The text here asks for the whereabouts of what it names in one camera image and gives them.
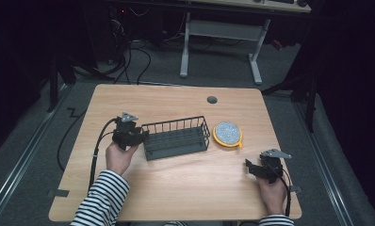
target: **metal basket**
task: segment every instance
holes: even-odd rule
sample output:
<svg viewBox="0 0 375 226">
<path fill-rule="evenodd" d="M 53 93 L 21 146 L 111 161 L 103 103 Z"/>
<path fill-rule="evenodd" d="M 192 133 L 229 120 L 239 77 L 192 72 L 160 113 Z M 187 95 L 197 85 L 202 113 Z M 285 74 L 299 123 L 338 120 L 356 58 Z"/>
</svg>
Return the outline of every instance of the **metal basket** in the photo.
<svg viewBox="0 0 375 226">
<path fill-rule="evenodd" d="M 142 124 L 141 129 L 149 131 L 143 142 L 148 161 L 208 148 L 210 132 L 204 116 Z"/>
</svg>

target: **striped sleeve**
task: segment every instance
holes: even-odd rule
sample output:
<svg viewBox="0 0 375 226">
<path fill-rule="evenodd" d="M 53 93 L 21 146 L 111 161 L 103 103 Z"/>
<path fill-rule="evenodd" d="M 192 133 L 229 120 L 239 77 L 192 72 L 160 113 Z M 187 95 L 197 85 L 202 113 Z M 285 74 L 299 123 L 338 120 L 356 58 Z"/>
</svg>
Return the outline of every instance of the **striped sleeve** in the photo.
<svg viewBox="0 0 375 226">
<path fill-rule="evenodd" d="M 270 215 L 261 218 L 258 226 L 293 226 L 294 222 L 285 215 Z"/>
<path fill-rule="evenodd" d="M 71 225 L 115 225 L 129 191 L 128 182 L 111 170 L 104 170 L 82 201 Z"/>
</svg>

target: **gray carpet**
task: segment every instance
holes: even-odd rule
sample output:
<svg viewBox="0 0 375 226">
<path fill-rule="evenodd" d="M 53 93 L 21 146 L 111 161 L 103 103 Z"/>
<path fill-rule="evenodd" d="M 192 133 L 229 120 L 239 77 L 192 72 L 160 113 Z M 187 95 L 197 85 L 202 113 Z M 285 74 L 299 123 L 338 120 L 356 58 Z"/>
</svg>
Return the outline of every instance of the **gray carpet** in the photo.
<svg viewBox="0 0 375 226">
<path fill-rule="evenodd" d="M 246 49 L 246 44 L 239 45 Z M 134 43 L 134 47 L 143 46 L 143 42 Z M 192 46 L 203 48 L 205 44 Z M 188 78 L 179 77 L 181 46 L 156 47 L 145 45 L 141 50 L 149 53 L 151 64 L 140 78 L 141 84 L 165 83 L 186 86 L 234 87 L 266 89 L 283 81 L 294 56 L 300 46 L 286 47 L 277 51 L 272 46 L 262 48 L 258 64 L 263 76 L 263 85 L 253 82 L 251 69 L 246 55 L 238 55 L 226 51 L 225 45 L 217 44 L 205 51 L 192 50 L 189 63 Z M 140 72 L 146 67 L 149 58 L 141 51 L 132 51 L 128 77 L 132 83 L 138 79 Z M 71 88 L 54 115 L 48 130 L 43 134 L 36 155 L 32 159 L 22 180 L 0 215 L 0 225 L 68 225 L 69 223 L 52 222 L 48 213 L 53 198 L 47 197 L 51 188 L 57 188 L 62 171 L 57 165 L 57 148 L 67 129 L 74 122 L 69 107 L 75 108 L 75 115 L 83 112 L 90 101 L 94 87 L 104 83 L 91 77 L 78 77 L 77 83 Z M 120 83 L 127 83 L 122 76 Z M 17 127 L 10 134 L 7 142 L 0 150 L 0 188 L 22 155 L 29 139 L 46 116 L 49 106 L 49 90 L 45 86 L 42 97 L 20 118 Z M 298 194 L 302 207 L 302 217 L 295 221 L 296 225 L 340 225 L 328 190 L 322 181 L 313 155 L 313 143 L 306 128 L 302 125 L 302 117 L 297 108 L 301 104 L 293 104 L 286 91 L 265 96 L 266 105 L 276 136 L 282 150 L 291 153 L 293 158 L 287 160 L 290 177 L 302 192 Z M 60 149 L 60 159 L 66 165 L 73 143 L 76 139 L 82 119 L 71 129 Z M 329 170 L 341 192 L 349 210 L 353 225 L 375 225 L 375 212 L 367 202 L 351 167 L 344 157 L 328 119 L 323 112 L 320 99 L 317 99 L 317 111 L 314 118 L 315 137 L 322 150 Z M 140 223 L 139 225 L 158 225 L 157 223 Z M 190 222 L 191 226 L 221 225 L 220 222 Z"/>
</svg>

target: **person's left hand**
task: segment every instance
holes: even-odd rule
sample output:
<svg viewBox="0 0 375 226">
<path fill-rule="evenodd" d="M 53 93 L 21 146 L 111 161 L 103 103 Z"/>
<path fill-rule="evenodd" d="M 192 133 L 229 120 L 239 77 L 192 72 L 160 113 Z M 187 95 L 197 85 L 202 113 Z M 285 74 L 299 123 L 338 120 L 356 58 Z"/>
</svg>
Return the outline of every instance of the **person's left hand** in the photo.
<svg viewBox="0 0 375 226">
<path fill-rule="evenodd" d="M 137 149 L 138 145 L 132 146 L 128 151 L 125 151 L 121 149 L 117 143 L 111 142 L 106 148 L 107 169 L 122 176 L 131 164 L 132 156 Z"/>
</svg>

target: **hand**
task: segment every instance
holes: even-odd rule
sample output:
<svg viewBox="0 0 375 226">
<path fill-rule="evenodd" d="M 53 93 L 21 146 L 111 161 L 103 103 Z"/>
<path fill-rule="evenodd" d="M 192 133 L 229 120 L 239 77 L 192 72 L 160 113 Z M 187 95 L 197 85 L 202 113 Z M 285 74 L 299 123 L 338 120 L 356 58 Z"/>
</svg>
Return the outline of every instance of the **hand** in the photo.
<svg viewBox="0 0 375 226">
<path fill-rule="evenodd" d="M 138 145 L 132 146 L 128 149 L 128 151 L 125 151 L 115 142 L 111 142 L 106 148 L 107 169 L 122 176 L 131 164 L 132 155 L 137 149 Z"/>
<path fill-rule="evenodd" d="M 267 206 L 269 215 L 282 215 L 284 213 L 284 201 L 286 198 L 286 188 L 281 179 L 276 179 L 270 184 L 268 180 L 257 177 L 261 188 L 261 197 Z"/>
</svg>

